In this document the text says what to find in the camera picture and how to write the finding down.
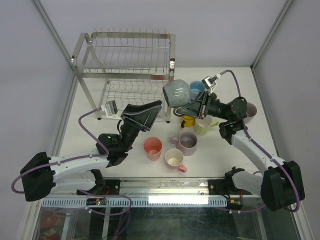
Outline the grey-blue round ceramic cup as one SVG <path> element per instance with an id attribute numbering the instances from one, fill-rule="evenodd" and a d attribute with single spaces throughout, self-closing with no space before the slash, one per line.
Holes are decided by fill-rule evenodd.
<path id="1" fill-rule="evenodd" d="M 176 79 L 162 87 L 163 95 L 170 108 L 179 108 L 191 100 L 191 89 L 182 79 Z"/>

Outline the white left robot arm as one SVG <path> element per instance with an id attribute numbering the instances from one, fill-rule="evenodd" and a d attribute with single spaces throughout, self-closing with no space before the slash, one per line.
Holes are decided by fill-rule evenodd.
<path id="1" fill-rule="evenodd" d="M 96 149 L 73 157 L 37 153 L 21 170 L 22 194 L 28 202 L 47 197 L 55 191 L 88 191 L 100 194 L 105 188 L 101 168 L 117 166 L 128 156 L 140 132 L 151 130 L 162 109 L 162 101 L 143 105 L 128 104 L 118 124 L 119 133 L 95 137 Z"/>

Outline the tall pink cup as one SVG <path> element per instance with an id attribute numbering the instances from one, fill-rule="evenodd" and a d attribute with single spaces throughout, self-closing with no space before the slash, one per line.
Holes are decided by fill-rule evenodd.
<path id="1" fill-rule="evenodd" d="M 151 161 L 157 161 L 162 153 L 163 144 L 157 137 L 149 137 L 143 143 L 143 149 Z"/>

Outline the lilac mug with handle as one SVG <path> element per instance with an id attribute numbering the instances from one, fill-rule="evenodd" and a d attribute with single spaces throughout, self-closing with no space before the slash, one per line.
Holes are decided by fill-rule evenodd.
<path id="1" fill-rule="evenodd" d="M 198 138 L 193 132 L 183 132 L 179 136 L 173 136 L 169 142 L 174 144 L 184 156 L 191 156 L 197 150 Z"/>

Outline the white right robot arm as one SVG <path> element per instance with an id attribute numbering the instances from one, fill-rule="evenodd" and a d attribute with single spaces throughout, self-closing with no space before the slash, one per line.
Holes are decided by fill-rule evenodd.
<path id="1" fill-rule="evenodd" d="M 244 123 L 247 101 L 239 96 L 228 103 L 213 99 L 206 91 L 195 99 L 189 93 L 174 94 L 174 114 L 196 119 L 212 116 L 225 121 L 219 124 L 220 136 L 240 150 L 260 171 L 261 177 L 245 170 L 229 171 L 231 177 L 224 180 L 223 187 L 230 194 L 244 189 L 259 195 L 271 211 L 286 209 L 297 212 L 305 198 L 301 168 L 295 161 L 269 153 L 248 132 Z"/>

